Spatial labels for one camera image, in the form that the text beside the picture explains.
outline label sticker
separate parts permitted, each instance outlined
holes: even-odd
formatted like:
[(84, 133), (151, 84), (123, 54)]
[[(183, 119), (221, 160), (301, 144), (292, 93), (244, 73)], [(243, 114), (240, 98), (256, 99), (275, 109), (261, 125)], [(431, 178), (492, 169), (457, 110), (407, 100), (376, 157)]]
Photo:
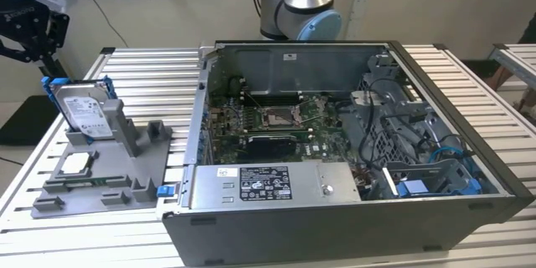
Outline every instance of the label sticker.
[(240, 168), (240, 199), (243, 201), (292, 199), (288, 167)]
[(217, 168), (217, 177), (236, 177), (237, 168)]
[(283, 61), (295, 61), (299, 58), (297, 53), (284, 53), (283, 54)]
[(64, 102), (81, 133), (93, 138), (112, 136), (112, 130), (96, 99), (65, 97)]

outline warning label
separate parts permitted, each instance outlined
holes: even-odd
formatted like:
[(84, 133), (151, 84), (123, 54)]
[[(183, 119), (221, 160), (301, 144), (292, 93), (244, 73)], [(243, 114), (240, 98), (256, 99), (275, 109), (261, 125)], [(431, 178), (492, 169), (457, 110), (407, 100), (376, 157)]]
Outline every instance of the warning label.
[(240, 199), (243, 201), (292, 199), (288, 167), (240, 168)]

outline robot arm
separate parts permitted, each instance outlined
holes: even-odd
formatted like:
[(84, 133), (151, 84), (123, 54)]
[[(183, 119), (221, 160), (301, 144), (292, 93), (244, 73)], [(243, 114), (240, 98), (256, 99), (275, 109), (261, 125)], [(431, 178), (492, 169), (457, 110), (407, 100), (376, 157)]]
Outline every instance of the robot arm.
[(0, 0), (0, 36), (16, 41), (24, 50), (8, 48), (0, 40), (0, 55), (36, 62), (44, 75), (65, 77), (55, 58), (63, 47), (75, 0)]
[(341, 30), (335, 0), (260, 0), (260, 33), (271, 40), (333, 40)]

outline slatted metal table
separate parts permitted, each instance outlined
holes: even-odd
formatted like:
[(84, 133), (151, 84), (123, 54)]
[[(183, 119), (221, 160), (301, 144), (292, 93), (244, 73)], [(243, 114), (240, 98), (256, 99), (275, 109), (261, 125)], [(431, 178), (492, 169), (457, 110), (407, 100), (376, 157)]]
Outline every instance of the slatted metal table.
[(496, 44), (489, 58), (536, 88), (536, 44)]
[[(536, 195), (536, 129), (448, 50), (404, 46), (492, 149)], [(173, 128), (164, 182), (181, 179), (197, 82), (197, 49), (116, 49), (101, 54), (87, 78), (107, 75), (136, 123)], [(0, 199), (0, 267), (104, 265), (180, 267), (181, 259), (155, 209), (33, 220), (31, 206), (67, 138), (59, 117)], [(503, 224), (483, 226), (449, 252), (405, 254), (265, 267), (535, 267), (536, 203)]]

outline circuit board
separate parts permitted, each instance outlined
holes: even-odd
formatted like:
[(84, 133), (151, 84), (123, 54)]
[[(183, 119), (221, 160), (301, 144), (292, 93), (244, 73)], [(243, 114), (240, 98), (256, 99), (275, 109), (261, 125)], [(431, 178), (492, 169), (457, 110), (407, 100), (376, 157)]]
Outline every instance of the circuit board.
[(304, 95), (299, 104), (211, 108), (215, 164), (357, 162), (327, 96)]

